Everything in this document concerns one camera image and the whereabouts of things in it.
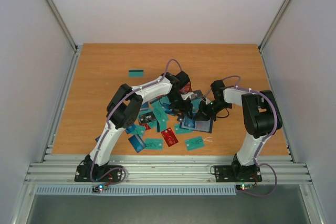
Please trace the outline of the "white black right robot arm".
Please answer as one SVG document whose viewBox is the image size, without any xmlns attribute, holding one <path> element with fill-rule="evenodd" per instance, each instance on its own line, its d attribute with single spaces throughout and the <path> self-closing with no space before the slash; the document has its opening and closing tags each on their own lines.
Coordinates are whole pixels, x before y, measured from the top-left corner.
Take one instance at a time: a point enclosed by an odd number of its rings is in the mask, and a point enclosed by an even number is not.
<svg viewBox="0 0 336 224">
<path fill-rule="evenodd" d="M 223 80 L 211 84 L 214 100 L 199 104 L 195 121 L 217 119 L 223 109 L 231 109 L 238 105 L 243 110 L 244 126 L 247 131 L 240 150 L 234 155 L 232 164 L 220 172 L 220 177 L 231 177 L 232 180 L 246 181 L 256 177 L 258 172 L 257 159 L 266 142 L 282 128 L 282 117 L 273 93 L 270 90 L 256 91 L 241 88 L 237 85 L 227 87 Z"/>
</svg>

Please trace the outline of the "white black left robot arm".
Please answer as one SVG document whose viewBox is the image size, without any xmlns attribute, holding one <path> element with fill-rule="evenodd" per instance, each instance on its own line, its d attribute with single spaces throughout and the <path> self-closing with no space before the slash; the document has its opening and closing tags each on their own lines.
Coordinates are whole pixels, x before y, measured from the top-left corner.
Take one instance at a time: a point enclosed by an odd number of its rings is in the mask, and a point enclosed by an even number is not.
<svg viewBox="0 0 336 224">
<path fill-rule="evenodd" d="M 182 97 L 180 93 L 189 82 L 188 74 L 180 71 L 176 75 L 165 72 L 155 80 L 140 86 L 121 85 L 107 106 L 107 119 L 102 134 L 94 149 L 81 163 L 80 175 L 90 182 L 98 182 L 107 176 L 107 164 L 117 140 L 136 121 L 144 103 L 166 95 L 176 115 L 191 119 L 191 100 Z"/>
</svg>

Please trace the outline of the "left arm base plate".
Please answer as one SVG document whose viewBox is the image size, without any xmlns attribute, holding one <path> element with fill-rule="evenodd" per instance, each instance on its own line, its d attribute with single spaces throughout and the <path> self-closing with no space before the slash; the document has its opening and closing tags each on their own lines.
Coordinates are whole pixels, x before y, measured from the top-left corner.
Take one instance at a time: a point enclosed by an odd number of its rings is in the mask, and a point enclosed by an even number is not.
<svg viewBox="0 0 336 224">
<path fill-rule="evenodd" d="M 75 172 L 75 182 L 98 182 L 98 183 L 119 183 L 125 172 L 121 166 L 107 165 L 102 167 L 95 166 L 90 178 L 91 167 L 80 165 Z"/>
</svg>

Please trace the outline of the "dark blue card holder wallet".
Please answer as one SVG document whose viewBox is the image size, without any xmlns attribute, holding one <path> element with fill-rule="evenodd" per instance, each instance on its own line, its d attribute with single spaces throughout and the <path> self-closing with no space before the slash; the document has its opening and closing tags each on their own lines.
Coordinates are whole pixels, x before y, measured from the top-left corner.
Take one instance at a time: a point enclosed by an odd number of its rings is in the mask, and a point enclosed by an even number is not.
<svg viewBox="0 0 336 224">
<path fill-rule="evenodd" d="M 208 121 L 196 121 L 194 118 L 190 119 L 185 116 L 184 119 L 180 122 L 179 128 L 191 131 L 199 131 L 205 133 L 212 133 L 213 129 L 213 120 Z"/>
</svg>

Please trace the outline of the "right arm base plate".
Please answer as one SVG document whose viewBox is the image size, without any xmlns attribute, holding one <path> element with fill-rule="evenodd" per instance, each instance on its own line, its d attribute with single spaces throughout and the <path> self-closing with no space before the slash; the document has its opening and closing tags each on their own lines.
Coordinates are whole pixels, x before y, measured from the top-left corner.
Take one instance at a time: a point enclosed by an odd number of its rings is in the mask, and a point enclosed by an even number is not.
<svg viewBox="0 0 336 224">
<path fill-rule="evenodd" d="M 255 165 L 233 168 L 229 165 L 217 165 L 213 167 L 215 180 L 218 183 L 252 183 L 262 182 L 260 168 Z"/>
</svg>

